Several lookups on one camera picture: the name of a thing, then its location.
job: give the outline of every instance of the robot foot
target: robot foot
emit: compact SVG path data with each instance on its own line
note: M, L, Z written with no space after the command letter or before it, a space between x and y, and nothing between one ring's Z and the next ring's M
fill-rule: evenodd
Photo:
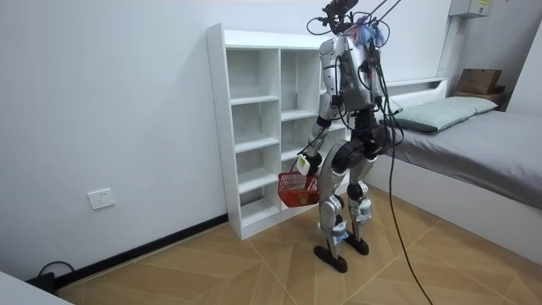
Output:
M314 248L314 254L324 263L335 268L335 270L341 273L346 273L346 271L348 271L348 264L346 263L346 260L342 257L334 259L333 255L331 255L331 252L328 249L321 246L316 246Z
M369 254L369 245L363 239L359 242L356 241L356 237L354 237L354 235L351 232L348 232L348 237L345 239L345 241L354 249L356 249L358 253L362 255Z

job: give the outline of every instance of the shelf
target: shelf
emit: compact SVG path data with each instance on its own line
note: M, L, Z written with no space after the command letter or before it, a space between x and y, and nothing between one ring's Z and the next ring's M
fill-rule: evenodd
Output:
M303 119L318 116L317 113L301 109L284 110L280 113L280 120L285 122L293 119Z
M265 103L265 102L274 102L278 101L279 97L276 96L260 96L260 97L239 97L232 98L231 105L243 105L248 103Z
M252 225L278 212L280 210L265 198L251 202L241 207L242 226Z
M239 193L252 191L278 180L277 175L271 174L267 169L254 169L239 175Z
M239 49L307 49L317 51L329 36L310 36L255 32L247 30L224 30L226 48Z
M298 143L284 144L282 146L280 160L288 161L297 158L297 153L300 152L303 148L304 146Z
M275 144L279 144L279 140L264 134L243 136L239 139L235 139L235 152L243 153L253 149L268 147Z

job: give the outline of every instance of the robot leg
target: robot leg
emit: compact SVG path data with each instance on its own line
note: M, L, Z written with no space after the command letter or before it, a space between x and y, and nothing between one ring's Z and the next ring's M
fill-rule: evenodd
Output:
M368 199L368 187L360 179L364 178L373 167L374 159L364 158L350 170L350 184L348 185L348 211L352 222L353 232L348 232L346 242L354 247L360 254L369 254L369 245L363 240L363 226L371 218L371 200Z
M340 242L348 237L346 233L346 222L343 221L340 212L342 204L335 195L335 190L345 178L346 172L337 173L332 167L332 161L337 151L344 145L344 142L336 143L329 152L322 166L320 173L320 230L324 234L327 248L317 246L314 254L323 262L329 264L337 271L345 273L348 270L346 260L341 257Z

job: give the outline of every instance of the wooden floor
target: wooden floor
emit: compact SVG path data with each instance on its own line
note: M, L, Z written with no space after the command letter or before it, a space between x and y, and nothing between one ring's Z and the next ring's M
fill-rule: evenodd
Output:
M219 226L59 295L85 305L426 304L386 194L373 188L371 198L364 233L370 253L360 256L345 244L346 274L312 254L324 242L313 208L246 241ZM541 266L400 199L395 205L412 266L435 305L542 304Z

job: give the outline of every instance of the cardboard box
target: cardboard box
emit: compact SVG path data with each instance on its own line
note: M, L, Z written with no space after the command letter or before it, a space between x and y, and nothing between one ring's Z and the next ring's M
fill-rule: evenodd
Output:
M508 97L510 96L509 93L499 93L499 94L474 94L474 93L468 93L468 92L456 92L456 97L480 97L485 98L486 100L490 100L493 103L497 104L497 108L495 110L497 111L506 111L506 103L508 102Z
M457 84L458 92L490 94L495 89L502 70L464 69Z

